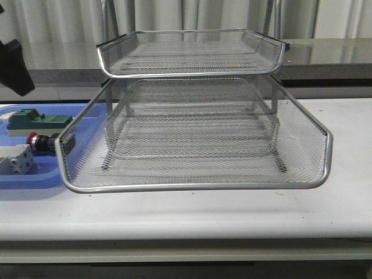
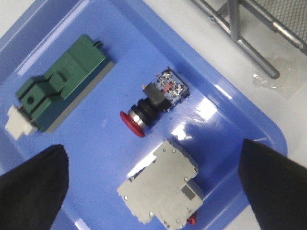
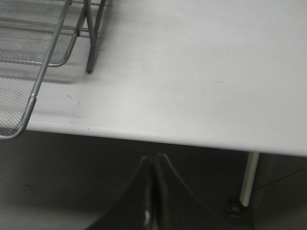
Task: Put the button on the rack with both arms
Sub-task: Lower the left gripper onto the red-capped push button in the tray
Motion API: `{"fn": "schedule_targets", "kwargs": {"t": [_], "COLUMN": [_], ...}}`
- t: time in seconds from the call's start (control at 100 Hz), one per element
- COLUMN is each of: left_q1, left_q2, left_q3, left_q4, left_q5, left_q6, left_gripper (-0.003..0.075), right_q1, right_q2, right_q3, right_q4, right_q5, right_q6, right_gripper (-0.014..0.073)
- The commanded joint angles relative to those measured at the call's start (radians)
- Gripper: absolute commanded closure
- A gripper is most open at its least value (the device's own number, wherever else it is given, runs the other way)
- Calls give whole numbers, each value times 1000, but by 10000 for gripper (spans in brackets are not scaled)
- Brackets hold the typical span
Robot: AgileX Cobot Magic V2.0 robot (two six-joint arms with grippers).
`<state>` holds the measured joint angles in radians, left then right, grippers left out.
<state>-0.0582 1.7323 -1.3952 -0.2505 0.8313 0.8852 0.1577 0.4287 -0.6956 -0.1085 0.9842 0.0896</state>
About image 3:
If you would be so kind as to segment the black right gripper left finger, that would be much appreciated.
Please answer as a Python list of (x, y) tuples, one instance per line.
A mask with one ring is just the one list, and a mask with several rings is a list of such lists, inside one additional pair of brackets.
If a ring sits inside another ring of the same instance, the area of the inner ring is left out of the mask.
[(88, 230), (152, 230), (154, 167), (149, 156), (140, 165), (118, 201), (96, 220)]

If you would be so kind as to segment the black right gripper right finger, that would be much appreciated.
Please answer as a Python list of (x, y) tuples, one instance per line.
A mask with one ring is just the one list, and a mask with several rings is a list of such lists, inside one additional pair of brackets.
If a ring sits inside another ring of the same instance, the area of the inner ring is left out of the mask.
[(165, 154), (153, 156), (153, 228), (157, 230), (253, 230), (252, 212), (236, 198), (208, 188), (201, 200)]

